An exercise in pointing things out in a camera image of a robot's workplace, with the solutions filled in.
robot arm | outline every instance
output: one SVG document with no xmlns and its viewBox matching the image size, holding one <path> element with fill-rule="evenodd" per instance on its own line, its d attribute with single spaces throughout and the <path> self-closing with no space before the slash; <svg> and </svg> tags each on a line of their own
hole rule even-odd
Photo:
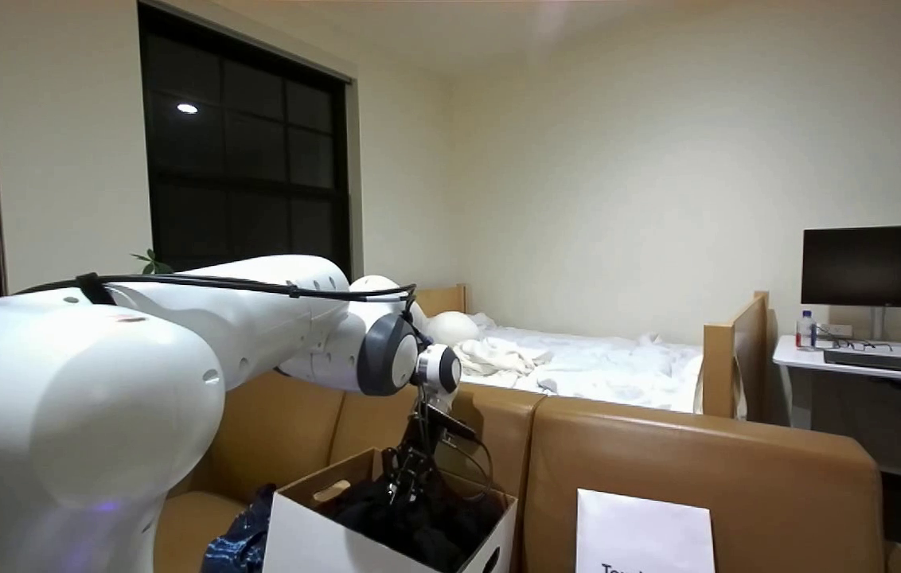
<svg viewBox="0 0 901 573">
<path fill-rule="evenodd" d="M 410 294 L 322 258 L 84 279 L 0 298 L 0 570 L 149 570 L 152 521 L 225 391 L 267 370 L 367 395 L 458 364 Z"/>
</svg>

white desk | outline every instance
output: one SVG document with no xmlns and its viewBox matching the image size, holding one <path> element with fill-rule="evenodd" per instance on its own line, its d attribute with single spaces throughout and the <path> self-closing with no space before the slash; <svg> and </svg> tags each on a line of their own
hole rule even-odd
<svg viewBox="0 0 901 573">
<path fill-rule="evenodd" d="M 798 350 L 797 336 L 782 333 L 773 350 L 794 426 L 858 435 L 886 472 L 901 474 L 901 374 L 824 364 L 824 350 L 901 357 L 901 343 Z M 808 406 L 797 403 L 797 391 L 806 400 L 802 388 L 812 391 Z"/>
</svg>

ceiling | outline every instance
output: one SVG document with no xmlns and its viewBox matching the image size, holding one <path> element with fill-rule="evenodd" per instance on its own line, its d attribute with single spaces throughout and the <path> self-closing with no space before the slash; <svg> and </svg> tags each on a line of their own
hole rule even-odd
<svg viewBox="0 0 901 573">
<path fill-rule="evenodd" d="M 300 0 L 327 27 L 458 76 L 676 0 Z"/>
</svg>

white sheet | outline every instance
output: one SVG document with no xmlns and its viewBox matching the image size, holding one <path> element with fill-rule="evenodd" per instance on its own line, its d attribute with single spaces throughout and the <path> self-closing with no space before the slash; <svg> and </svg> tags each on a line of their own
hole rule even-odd
<svg viewBox="0 0 901 573">
<path fill-rule="evenodd" d="M 451 343 L 465 381 L 544 395 L 696 410 L 705 350 L 642 336 L 582 336 L 488 325 Z"/>
</svg>

